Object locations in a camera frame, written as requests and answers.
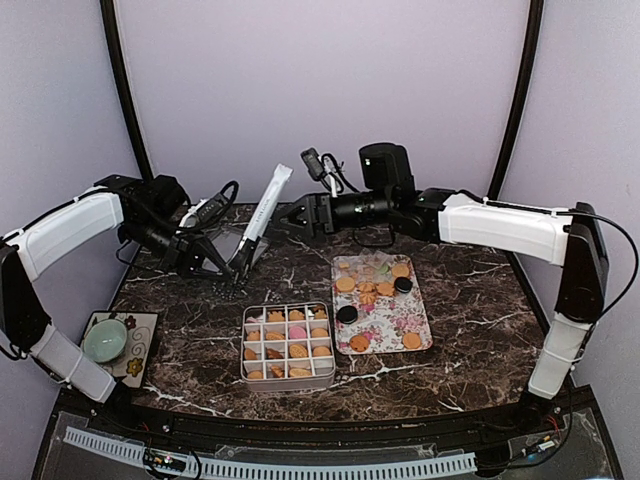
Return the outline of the silver metal tongs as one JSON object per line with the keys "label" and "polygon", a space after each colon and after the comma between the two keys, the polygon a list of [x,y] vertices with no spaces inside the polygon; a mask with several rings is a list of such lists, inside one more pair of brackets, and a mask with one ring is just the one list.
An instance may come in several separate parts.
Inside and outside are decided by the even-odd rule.
{"label": "silver metal tongs", "polygon": [[235,290],[248,276],[251,260],[259,239],[264,236],[279,197],[293,173],[293,169],[278,164],[243,234],[241,250],[231,260],[229,266],[234,272],[232,290]]}

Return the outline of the brown flower cookie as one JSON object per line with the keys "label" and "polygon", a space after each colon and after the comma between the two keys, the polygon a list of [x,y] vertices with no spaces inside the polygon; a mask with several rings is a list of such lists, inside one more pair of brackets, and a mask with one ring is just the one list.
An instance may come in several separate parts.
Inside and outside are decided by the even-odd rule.
{"label": "brown flower cookie", "polygon": [[271,348],[266,349],[266,355],[268,359],[273,359],[273,360],[283,358],[283,355],[278,350],[271,349]]}

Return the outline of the silver tin lid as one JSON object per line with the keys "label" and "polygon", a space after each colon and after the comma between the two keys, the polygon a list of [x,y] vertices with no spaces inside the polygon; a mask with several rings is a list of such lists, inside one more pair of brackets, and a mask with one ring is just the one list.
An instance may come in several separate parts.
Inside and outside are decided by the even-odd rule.
{"label": "silver tin lid", "polygon": [[[225,263],[230,263],[231,260],[240,252],[244,231],[238,227],[222,226],[216,227],[207,233],[208,239],[220,254]],[[256,250],[251,260],[251,266],[260,260],[265,251],[269,248],[270,241],[265,238],[260,238],[257,243]]]}

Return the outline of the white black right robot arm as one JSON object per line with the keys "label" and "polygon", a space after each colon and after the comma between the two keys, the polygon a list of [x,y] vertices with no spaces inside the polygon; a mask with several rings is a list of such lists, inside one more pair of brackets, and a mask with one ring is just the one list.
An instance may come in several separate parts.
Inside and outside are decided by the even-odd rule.
{"label": "white black right robot arm", "polygon": [[481,198],[466,190],[415,186],[408,152],[381,142],[359,149],[365,189],[311,193],[277,214],[290,232],[320,239],[347,228],[383,224],[431,244],[473,245],[525,255],[561,268],[553,320],[525,390],[510,413],[521,434],[534,432],[578,362],[594,326],[608,312],[609,259],[600,229],[605,218],[583,202],[551,209]]}

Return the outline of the large tan biscuit bottom row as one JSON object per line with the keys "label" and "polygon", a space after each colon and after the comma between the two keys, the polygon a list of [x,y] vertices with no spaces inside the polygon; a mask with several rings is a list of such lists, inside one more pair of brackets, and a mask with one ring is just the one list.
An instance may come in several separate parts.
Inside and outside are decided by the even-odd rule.
{"label": "large tan biscuit bottom row", "polygon": [[309,369],[291,368],[289,370],[290,378],[304,378],[304,377],[311,377],[311,376],[312,376],[312,372]]}

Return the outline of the pink round cookie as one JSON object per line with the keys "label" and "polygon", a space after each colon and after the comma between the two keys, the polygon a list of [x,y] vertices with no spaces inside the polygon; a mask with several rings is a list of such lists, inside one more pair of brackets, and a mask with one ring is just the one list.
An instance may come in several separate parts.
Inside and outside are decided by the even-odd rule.
{"label": "pink round cookie", "polygon": [[307,337],[306,328],[303,326],[292,326],[288,330],[288,338],[292,340],[301,340]]}

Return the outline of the silver divided cookie tin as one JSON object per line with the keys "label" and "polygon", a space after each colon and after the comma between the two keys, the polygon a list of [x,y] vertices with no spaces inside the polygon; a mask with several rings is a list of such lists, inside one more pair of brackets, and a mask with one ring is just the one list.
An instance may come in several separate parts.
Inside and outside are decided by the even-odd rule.
{"label": "silver divided cookie tin", "polygon": [[[313,308],[316,305],[323,305],[328,314],[327,319],[316,320],[313,315]],[[291,310],[302,311],[306,318],[304,321],[290,321],[288,312]],[[268,313],[271,311],[282,311],[285,321],[279,323],[269,323]],[[307,337],[301,340],[292,340],[288,338],[288,330],[292,326],[303,326],[306,328]],[[311,330],[314,328],[324,328],[329,332],[328,338],[312,338]],[[246,333],[248,331],[259,330],[261,332],[261,340],[256,342],[248,342]],[[286,339],[284,341],[266,341],[265,334],[269,331],[282,333]],[[309,353],[307,358],[290,358],[289,345],[302,344]],[[331,350],[328,357],[313,357],[312,350],[317,346],[326,346]],[[278,350],[282,355],[282,359],[268,359],[266,349],[271,348]],[[244,358],[244,351],[251,349],[256,353],[257,359],[248,361]],[[280,366],[284,372],[284,378],[275,378],[270,371],[271,365]],[[291,368],[305,368],[312,372],[311,377],[290,378],[289,370]],[[261,380],[249,380],[247,374],[252,370],[261,370],[264,378]],[[331,327],[329,321],[329,309],[323,302],[306,302],[292,304],[276,304],[276,305],[255,305],[246,308],[243,312],[243,322],[241,329],[241,354],[240,354],[240,374],[241,379],[252,392],[271,393],[286,391],[302,391],[324,389],[329,387],[334,380],[336,371],[336,361],[333,349],[333,339],[331,335]]]}

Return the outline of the tan oval biscuit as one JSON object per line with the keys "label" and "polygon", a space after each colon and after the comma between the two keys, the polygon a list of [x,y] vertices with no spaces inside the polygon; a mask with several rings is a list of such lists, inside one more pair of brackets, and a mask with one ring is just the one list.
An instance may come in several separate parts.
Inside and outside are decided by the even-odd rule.
{"label": "tan oval biscuit", "polygon": [[302,344],[290,344],[289,345],[289,357],[290,358],[307,358],[309,356],[307,348]]}

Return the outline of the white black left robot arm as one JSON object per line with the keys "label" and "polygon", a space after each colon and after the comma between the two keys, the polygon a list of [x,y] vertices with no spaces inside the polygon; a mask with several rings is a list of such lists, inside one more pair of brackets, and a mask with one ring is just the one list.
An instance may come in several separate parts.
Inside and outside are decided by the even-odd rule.
{"label": "white black left robot arm", "polygon": [[174,215],[189,197],[177,179],[142,180],[110,175],[85,192],[1,239],[1,331],[13,360],[31,357],[58,380],[104,404],[101,417],[120,436],[141,427],[140,412],[124,399],[127,389],[58,328],[54,318],[88,304],[105,261],[92,241],[115,231],[121,242],[151,252],[161,272],[183,278],[230,279],[232,269],[206,231],[228,212],[239,192],[232,180],[196,208],[187,226]]}

